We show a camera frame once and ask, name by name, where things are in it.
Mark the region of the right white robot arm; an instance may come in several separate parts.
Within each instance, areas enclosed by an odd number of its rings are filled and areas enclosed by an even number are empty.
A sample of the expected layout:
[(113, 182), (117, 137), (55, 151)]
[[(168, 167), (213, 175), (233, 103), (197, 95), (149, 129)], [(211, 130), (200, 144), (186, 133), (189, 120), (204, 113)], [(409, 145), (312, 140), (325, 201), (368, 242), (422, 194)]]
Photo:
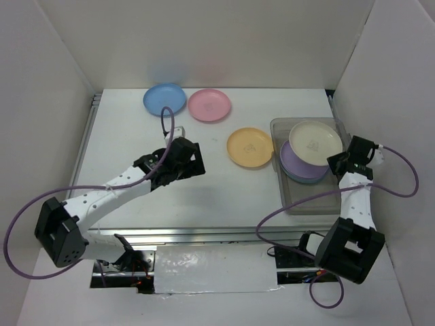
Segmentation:
[(375, 156), (374, 142), (354, 136), (346, 151), (328, 158), (341, 191), (341, 211), (325, 236), (302, 235), (296, 259), (304, 266), (315, 264), (337, 276), (361, 284), (385, 244), (371, 216), (370, 187)]

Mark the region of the cream plastic plate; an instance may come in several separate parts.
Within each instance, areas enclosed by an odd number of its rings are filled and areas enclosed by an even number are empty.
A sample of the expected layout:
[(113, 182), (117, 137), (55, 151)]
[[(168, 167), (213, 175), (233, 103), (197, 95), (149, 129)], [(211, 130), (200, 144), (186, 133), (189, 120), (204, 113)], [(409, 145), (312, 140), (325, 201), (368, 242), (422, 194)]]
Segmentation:
[(332, 127), (312, 120), (295, 125), (288, 138), (296, 156), (313, 166), (326, 166), (327, 159), (343, 151), (343, 142)]

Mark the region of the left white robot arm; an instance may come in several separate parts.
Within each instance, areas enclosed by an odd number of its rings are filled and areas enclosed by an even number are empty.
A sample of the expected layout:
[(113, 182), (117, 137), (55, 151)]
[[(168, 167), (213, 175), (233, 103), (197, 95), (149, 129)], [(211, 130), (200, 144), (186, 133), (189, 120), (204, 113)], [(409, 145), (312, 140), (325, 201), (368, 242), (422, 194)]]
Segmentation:
[(200, 145), (183, 137), (168, 149), (141, 156), (101, 189), (63, 202), (47, 199), (41, 208), (35, 237), (58, 268), (81, 259), (99, 260), (119, 271), (131, 268), (143, 255), (120, 234), (96, 234), (90, 228), (124, 204), (174, 181), (205, 174)]

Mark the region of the orange plastic plate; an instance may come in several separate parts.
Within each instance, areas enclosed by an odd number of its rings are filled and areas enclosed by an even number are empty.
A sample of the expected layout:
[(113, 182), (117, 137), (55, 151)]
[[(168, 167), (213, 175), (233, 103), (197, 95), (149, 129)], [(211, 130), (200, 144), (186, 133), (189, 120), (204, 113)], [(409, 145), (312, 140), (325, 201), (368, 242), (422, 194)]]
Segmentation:
[(260, 168), (271, 160), (274, 147), (271, 137), (263, 130), (246, 127), (228, 137), (226, 150), (235, 164), (244, 168)]

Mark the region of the lilac plastic plate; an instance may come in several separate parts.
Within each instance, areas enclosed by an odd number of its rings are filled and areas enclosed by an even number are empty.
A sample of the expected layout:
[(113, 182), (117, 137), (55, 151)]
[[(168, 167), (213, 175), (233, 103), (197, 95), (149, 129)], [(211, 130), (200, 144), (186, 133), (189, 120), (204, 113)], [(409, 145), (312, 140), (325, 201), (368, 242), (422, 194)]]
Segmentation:
[(318, 178), (328, 173), (328, 166), (314, 166), (301, 160), (286, 141), (279, 150), (279, 161), (284, 172), (303, 178)]

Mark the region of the white watermelon pattern plate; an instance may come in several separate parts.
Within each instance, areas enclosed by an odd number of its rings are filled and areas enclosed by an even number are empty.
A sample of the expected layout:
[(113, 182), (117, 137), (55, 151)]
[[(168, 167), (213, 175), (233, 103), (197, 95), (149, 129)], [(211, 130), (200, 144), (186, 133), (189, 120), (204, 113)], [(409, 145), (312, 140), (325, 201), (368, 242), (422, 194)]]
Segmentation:
[(318, 178), (303, 178), (303, 177), (298, 177), (296, 175), (293, 175), (292, 173), (289, 172), (285, 172), (285, 174), (293, 181), (301, 183), (301, 184), (316, 184), (321, 182), (327, 175), (327, 173), (325, 173), (324, 175), (318, 177)]

